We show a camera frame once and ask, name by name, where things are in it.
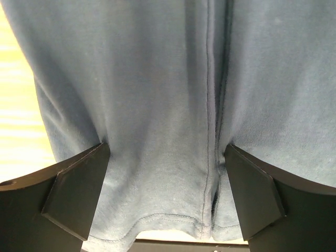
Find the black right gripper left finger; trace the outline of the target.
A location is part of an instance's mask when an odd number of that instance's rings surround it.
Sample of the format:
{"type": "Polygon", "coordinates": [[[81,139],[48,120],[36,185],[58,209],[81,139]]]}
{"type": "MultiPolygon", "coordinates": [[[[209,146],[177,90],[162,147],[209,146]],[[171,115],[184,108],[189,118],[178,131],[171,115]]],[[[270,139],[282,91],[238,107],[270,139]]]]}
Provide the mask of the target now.
{"type": "Polygon", "coordinates": [[[80,251],[110,158],[100,143],[1,183],[1,251],[80,251]]]}

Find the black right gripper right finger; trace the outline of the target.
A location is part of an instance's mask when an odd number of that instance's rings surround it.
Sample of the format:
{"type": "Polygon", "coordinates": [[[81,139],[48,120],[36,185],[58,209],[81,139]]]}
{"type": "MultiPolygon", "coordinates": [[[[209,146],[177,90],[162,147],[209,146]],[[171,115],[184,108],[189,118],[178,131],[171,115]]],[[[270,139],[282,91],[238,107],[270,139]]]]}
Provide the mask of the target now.
{"type": "Polygon", "coordinates": [[[335,251],[335,188],[228,145],[225,166],[250,251],[335,251]]]}

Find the grey-blue t shirt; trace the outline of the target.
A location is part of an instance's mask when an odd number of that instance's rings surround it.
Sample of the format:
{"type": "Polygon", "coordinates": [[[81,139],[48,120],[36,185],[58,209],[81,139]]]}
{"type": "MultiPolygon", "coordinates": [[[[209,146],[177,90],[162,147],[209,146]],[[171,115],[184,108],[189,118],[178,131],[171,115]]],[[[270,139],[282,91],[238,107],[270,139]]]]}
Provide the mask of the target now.
{"type": "Polygon", "coordinates": [[[335,186],[335,1],[2,1],[56,161],[111,157],[88,251],[241,238],[233,144],[335,186]]]}

